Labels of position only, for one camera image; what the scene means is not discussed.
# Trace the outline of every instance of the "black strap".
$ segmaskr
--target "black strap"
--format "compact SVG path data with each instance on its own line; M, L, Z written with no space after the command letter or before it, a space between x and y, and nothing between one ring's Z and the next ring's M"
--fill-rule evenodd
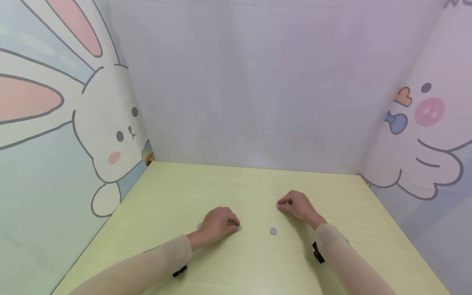
M318 251L318 247L316 245L316 242L313 242L312 247L315 250L315 252L313 252L313 255L315 255L316 259L318 259L318 262L319 263L324 263L325 260L324 260L323 256L320 254L320 252Z
M178 277L179 275L183 274L186 270L187 270L187 266L184 266L184 267L182 267L180 270L174 272L174 273L172 274L172 277L173 277L173 278L176 278L176 277Z

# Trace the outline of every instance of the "tabletop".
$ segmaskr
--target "tabletop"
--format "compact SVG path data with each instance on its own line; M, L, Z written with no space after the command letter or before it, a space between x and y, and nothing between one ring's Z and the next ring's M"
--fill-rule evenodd
M184 274L145 294L344 294L313 256L309 227L276 209L290 190L306 193L398 294L449 294L360 176L154 161L53 295L196 230L217 206L233 210L241 232L197 250Z

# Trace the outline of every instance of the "beige arm sleeve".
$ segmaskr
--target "beige arm sleeve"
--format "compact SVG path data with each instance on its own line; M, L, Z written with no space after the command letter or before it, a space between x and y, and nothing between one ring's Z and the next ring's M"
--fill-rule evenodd
M394 295L387 282L349 245L341 232L331 224L314 231L318 251L331 267L349 295Z
M69 295L141 295L184 267L192 257L186 236L178 236L99 272Z

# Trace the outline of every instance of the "hand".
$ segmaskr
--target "hand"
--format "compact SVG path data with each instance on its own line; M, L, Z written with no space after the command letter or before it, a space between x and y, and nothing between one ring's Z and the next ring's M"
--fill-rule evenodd
M187 235L192 251L238 231L241 223L228 207L217 207L205 216L199 230Z
M288 212L296 218L307 222L313 230L326 220L313 208L310 200L304 193L297 191L290 191L285 197L277 201L278 210L280 212Z

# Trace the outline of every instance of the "pastel wall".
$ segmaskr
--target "pastel wall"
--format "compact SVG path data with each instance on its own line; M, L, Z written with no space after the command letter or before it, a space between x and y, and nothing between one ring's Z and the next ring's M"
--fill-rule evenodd
M437 0L115 0L156 159L359 172Z
M108 19L99 0L0 1L0 294L50 294L146 167Z
M363 177L453 295L472 294L472 1L449 0Z

